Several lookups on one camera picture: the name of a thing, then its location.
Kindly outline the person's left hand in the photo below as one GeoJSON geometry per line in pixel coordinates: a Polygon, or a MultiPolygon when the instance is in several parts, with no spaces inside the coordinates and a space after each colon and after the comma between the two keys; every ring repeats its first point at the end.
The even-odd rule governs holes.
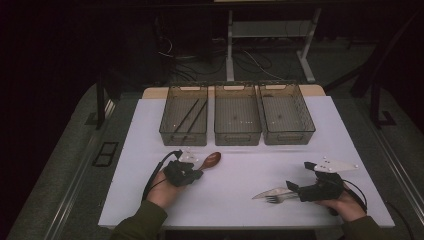
{"type": "Polygon", "coordinates": [[[184,190],[185,186],[176,187],[172,185],[166,179],[165,174],[160,171],[153,180],[153,185],[150,187],[146,200],[166,209],[173,204],[184,190]]]}

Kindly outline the white metal stand frame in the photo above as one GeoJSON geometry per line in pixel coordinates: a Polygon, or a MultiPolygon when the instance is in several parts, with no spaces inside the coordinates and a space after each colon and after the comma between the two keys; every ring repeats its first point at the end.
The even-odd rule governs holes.
{"type": "Polygon", "coordinates": [[[314,38],[321,8],[314,10],[310,20],[281,20],[281,21],[235,21],[233,12],[228,12],[227,24],[227,54],[226,79],[234,81],[233,40],[241,38],[291,38],[303,37],[304,45],[296,52],[301,69],[308,83],[315,83],[316,79],[308,63],[307,55],[314,38]]]}

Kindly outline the person's right hand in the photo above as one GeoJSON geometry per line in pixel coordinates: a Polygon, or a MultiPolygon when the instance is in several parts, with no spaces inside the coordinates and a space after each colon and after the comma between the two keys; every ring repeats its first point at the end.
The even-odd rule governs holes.
{"type": "Polygon", "coordinates": [[[366,212],[347,191],[343,191],[337,199],[316,201],[316,204],[334,209],[345,222],[366,216],[366,212]]]}

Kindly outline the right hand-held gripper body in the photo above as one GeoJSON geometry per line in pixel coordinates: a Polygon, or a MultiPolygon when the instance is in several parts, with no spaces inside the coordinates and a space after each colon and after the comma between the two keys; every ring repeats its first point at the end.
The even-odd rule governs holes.
{"type": "Polygon", "coordinates": [[[357,165],[327,158],[315,164],[313,172],[316,175],[316,182],[310,186],[299,187],[298,196],[302,202],[337,199],[343,191],[347,191],[352,197],[357,196],[344,186],[344,181],[339,175],[343,171],[357,170],[357,165]]]}

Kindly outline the black metal stand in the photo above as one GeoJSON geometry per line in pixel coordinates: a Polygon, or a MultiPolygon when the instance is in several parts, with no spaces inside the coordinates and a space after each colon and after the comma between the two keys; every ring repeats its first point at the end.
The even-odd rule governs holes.
{"type": "Polygon", "coordinates": [[[96,110],[89,114],[85,124],[94,126],[96,130],[99,130],[106,121],[106,112],[110,97],[107,93],[107,86],[109,80],[104,74],[100,74],[96,78],[95,93],[96,93],[96,110]]]}
{"type": "Polygon", "coordinates": [[[370,119],[377,129],[382,126],[394,126],[396,124],[389,111],[380,109],[381,87],[378,83],[371,85],[370,119]]]}

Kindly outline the brown wooden spoon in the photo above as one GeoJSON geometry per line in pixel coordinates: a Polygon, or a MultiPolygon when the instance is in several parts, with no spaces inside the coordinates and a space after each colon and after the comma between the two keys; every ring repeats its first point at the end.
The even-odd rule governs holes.
{"type": "Polygon", "coordinates": [[[203,171],[208,168],[212,168],[216,166],[221,160],[221,153],[214,152],[210,154],[202,163],[202,165],[198,168],[199,171],[203,171]]]}

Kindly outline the smoky transparent plastic bin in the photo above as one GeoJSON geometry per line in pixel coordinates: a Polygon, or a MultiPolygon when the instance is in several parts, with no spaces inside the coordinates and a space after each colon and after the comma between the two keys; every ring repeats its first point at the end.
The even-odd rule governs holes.
{"type": "Polygon", "coordinates": [[[208,87],[203,84],[171,86],[162,115],[159,133],[165,146],[206,146],[208,121],[208,87]],[[194,102],[200,99],[181,128],[174,132],[194,102]],[[187,130],[203,102],[207,100],[201,115],[190,133],[187,130]]]}
{"type": "Polygon", "coordinates": [[[307,145],[316,131],[298,84],[262,81],[258,85],[266,145],[307,145]]]}
{"type": "Polygon", "coordinates": [[[257,146],[262,127],[256,88],[250,82],[215,86],[214,133],[217,146],[257,146]]]}

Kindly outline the black chopstick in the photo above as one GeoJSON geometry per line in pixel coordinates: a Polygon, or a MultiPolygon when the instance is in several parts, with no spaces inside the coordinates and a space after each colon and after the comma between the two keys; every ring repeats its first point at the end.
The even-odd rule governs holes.
{"type": "Polygon", "coordinates": [[[185,116],[183,117],[183,119],[181,120],[181,122],[178,124],[178,126],[175,128],[174,132],[177,132],[181,126],[183,125],[183,123],[186,121],[186,119],[189,117],[189,115],[191,114],[191,112],[193,111],[193,109],[196,107],[196,105],[198,104],[200,99],[197,99],[194,104],[190,107],[190,109],[188,110],[188,112],[185,114],[185,116]]]}
{"type": "Polygon", "coordinates": [[[206,106],[206,104],[207,104],[207,100],[205,100],[205,101],[203,102],[203,104],[201,105],[201,107],[200,107],[199,111],[197,112],[197,114],[195,115],[195,118],[193,119],[193,122],[192,122],[192,123],[191,123],[191,125],[189,126],[189,128],[188,128],[188,130],[187,130],[187,133],[190,133],[190,132],[191,132],[191,130],[192,130],[192,128],[193,128],[193,126],[196,124],[196,122],[197,122],[197,120],[198,120],[199,116],[201,115],[201,113],[202,113],[202,111],[203,111],[204,107],[206,106]]]}

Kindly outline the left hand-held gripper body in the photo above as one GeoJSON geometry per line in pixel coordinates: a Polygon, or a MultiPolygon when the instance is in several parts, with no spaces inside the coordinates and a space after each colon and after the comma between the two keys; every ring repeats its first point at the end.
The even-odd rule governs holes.
{"type": "Polygon", "coordinates": [[[166,179],[174,186],[186,186],[188,179],[194,177],[193,170],[198,159],[187,150],[173,151],[172,155],[175,156],[175,160],[172,160],[163,169],[166,179]]]}

